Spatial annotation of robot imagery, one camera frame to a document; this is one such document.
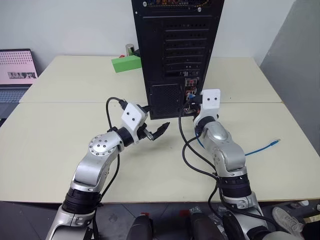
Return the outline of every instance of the shoe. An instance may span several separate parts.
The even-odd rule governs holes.
[[[298,220],[295,217],[291,216],[280,207],[274,207],[272,209],[272,216],[280,227],[284,228],[289,233],[298,237],[299,239],[304,240],[304,238],[301,235],[301,232],[305,225],[298,222]]]

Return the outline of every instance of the computer tower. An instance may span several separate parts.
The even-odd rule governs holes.
[[[150,117],[178,117],[204,86],[224,0],[131,1]]]

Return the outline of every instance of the green block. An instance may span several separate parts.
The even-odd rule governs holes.
[[[141,59],[138,56],[118,57],[111,60],[116,73],[128,71],[131,69],[139,69],[142,67]]]

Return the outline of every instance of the black cable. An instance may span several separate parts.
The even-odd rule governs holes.
[[[105,103],[105,111],[106,111],[106,117],[108,119],[108,123],[109,123],[109,128],[112,129],[112,124],[111,124],[111,119],[110,119],[110,114],[109,114],[109,103],[111,100],[117,100],[118,102],[121,101],[121,99],[117,98],[117,97],[109,97],[108,100]],[[111,179],[111,181],[109,182],[109,184],[106,186],[106,188],[103,190],[101,197],[100,197],[100,201],[102,200],[102,198],[104,197],[104,195],[106,194],[106,192],[108,191],[108,189],[110,188],[111,184],[114,182],[114,180],[116,179],[118,172],[119,172],[119,168],[120,168],[120,154],[118,154],[117,156],[117,166],[116,166],[116,170],[115,173]],[[93,218],[92,218],[92,228],[93,228],[93,237],[94,240],[99,240],[99,230],[98,230],[98,225],[97,225],[97,221],[96,221],[96,213],[97,213],[97,208],[95,209]]]
[[[109,103],[111,100],[117,100],[118,102],[121,100],[120,98],[117,97],[109,97],[108,100],[105,103],[105,111],[106,111],[106,117],[108,118],[108,123],[109,123],[109,128],[112,128],[111,120],[110,120],[110,115],[109,115]]]
[[[92,218],[93,237],[94,237],[94,240],[99,240],[99,231],[98,231],[98,225],[96,221],[96,214],[97,214],[97,209],[95,209],[95,212]]]
[[[276,221],[274,221],[273,219],[271,218],[268,218],[268,217],[265,217],[265,216],[260,216],[260,215],[257,215],[257,214],[253,214],[253,213],[250,213],[250,212],[246,212],[246,211],[243,211],[243,210],[240,210],[240,209],[237,209],[237,208],[233,208],[231,207],[227,202],[225,202],[223,196],[222,196],[222,190],[221,188],[219,187],[219,195],[220,195],[220,199],[221,199],[221,202],[222,204],[225,206],[226,209],[228,209],[229,211],[231,212],[235,212],[235,213],[238,213],[238,214],[242,214],[242,215],[245,215],[245,216],[248,216],[248,217],[251,217],[251,218],[255,218],[255,219],[261,219],[261,220],[264,220],[264,221],[267,221],[269,223],[271,223],[275,229],[277,231],[280,231],[279,227],[278,227],[278,224],[276,223]]]
[[[211,212],[213,212],[218,218],[222,219],[222,216],[220,216],[216,210],[214,210],[214,208],[212,207],[212,204],[211,204],[211,199],[213,198],[213,196],[216,194],[218,190],[218,182],[215,183],[215,187],[213,189],[213,192],[211,193],[211,195],[209,196],[209,199],[208,199],[208,205],[209,205],[209,208],[211,210]]]
[[[191,100],[188,100],[184,105],[183,107],[181,108],[181,111],[180,111],[180,114],[179,114],[179,118],[178,118],[178,123],[179,123],[179,130],[180,130],[180,134],[181,134],[181,137],[183,139],[183,141],[185,142],[185,144],[188,146],[188,148],[195,154],[197,155],[199,158],[201,158],[202,160],[204,160],[207,164],[209,164],[214,170],[216,170],[216,167],[209,161],[207,160],[204,156],[200,155],[196,150],[194,150],[190,144],[188,143],[186,137],[185,137],[185,134],[182,130],[182,125],[181,125],[181,117],[183,115],[183,112],[184,112],[184,109],[187,107],[188,104],[191,103]]]
[[[198,173],[207,175],[207,176],[215,179],[216,181],[218,181],[219,179],[218,179],[218,177],[216,177],[215,175],[213,175],[213,174],[211,174],[211,173],[209,173],[209,172],[206,172],[206,171],[202,171],[202,170],[200,170],[200,169],[192,166],[192,165],[187,161],[187,159],[186,159],[186,148],[187,148],[187,144],[191,143],[192,141],[194,141],[194,140],[196,140],[196,139],[197,139],[197,137],[195,136],[195,137],[191,138],[189,141],[187,141],[186,144],[184,144],[184,146],[183,146],[183,148],[182,148],[182,159],[183,159],[183,161],[184,161],[185,164],[186,164],[189,168],[191,168],[192,170],[195,170],[195,171],[198,172]]]
[[[196,140],[196,139],[197,139],[197,137],[195,136],[195,137],[191,138],[191,139],[190,139],[189,141],[187,141],[187,142],[188,142],[188,143],[191,143],[192,141],[194,141],[194,140]],[[216,177],[216,176],[213,175],[213,174],[210,174],[210,173],[208,173],[208,172],[206,172],[206,171],[202,171],[202,170],[200,170],[200,169],[192,166],[192,165],[187,161],[187,159],[186,159],[186,154],[185,154],[185,153],[186,153],[186,147],[187,147],[187,144],[184,144],[184,146],[183,146],[183,148],[182,148],[182,158],[183,158],[185,164],[186,164],[189,168],[191,168],[192,170],[195,170],[195,171],[197,171],[198,173],[201,173],[201,174],[207,175],[207,176],[209,176],[209,177],[212,177],[212,178],[214,178],[214,180],[216,181],[214,190],[213,190],[213,192],[211,193],[211,195],[209,196],[208,205],[209,205],[210,210],[213,212],[213,214],[215,214],[218,218],[222,219],[222,217],[217,213],[217,211],[214,210],[214,208],[212,207],[212,204],[211,204],[211,199],[213,198],[213,196],[215,195],[215,193],[216,193],[217,190],[218,190],[218,181],[219,181],[219,178]]]
[[[116,170],[115,173],[111,179],[111,181],[109,182],[109,184],[106,186],[106,188],[104,189],[103,193],[101,194],[101,199],[104,197],[104,195],[106,194],[106,192],[108,191],[108,189],[110,188],[111,184],[114,182],[114,180],[116,179],[116,176],[119,172],[119,168],[120,168],[120,154],[118,154],[118,161],[117,161],[117,165],[116,165]]]

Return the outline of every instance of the white table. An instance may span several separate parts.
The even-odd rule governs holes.
[[[122,112],[111,105],[119,126]],[[259,201],[320,198],[320,158],[282,103],[222,103],[220,121],[245,152],[281,142],[247,157]],[[166,120],[148,121],[155,130]],[[103,202],[207,201],[214,181],[189,169],[181,157],[178,120],[156,141],[143,139],[121,154],[119,174]],[[192,119],[183,118],[187,138]],[[104,103],[21,103],[0,128],[0,201],[61,203],[89,140],[107,129]],[[195,142],[194,147],[209,156]],[[189,151],[191,164],[209,171]],[[106,182],[113,176],[113,162]]]
[[[20,103],[105,103],[108,97],[147,101],[142,69],[115,73],[114,56],[57,56]],[[251,57],[212,58],[204,89],[221,89],[222,103],[280,103]]]

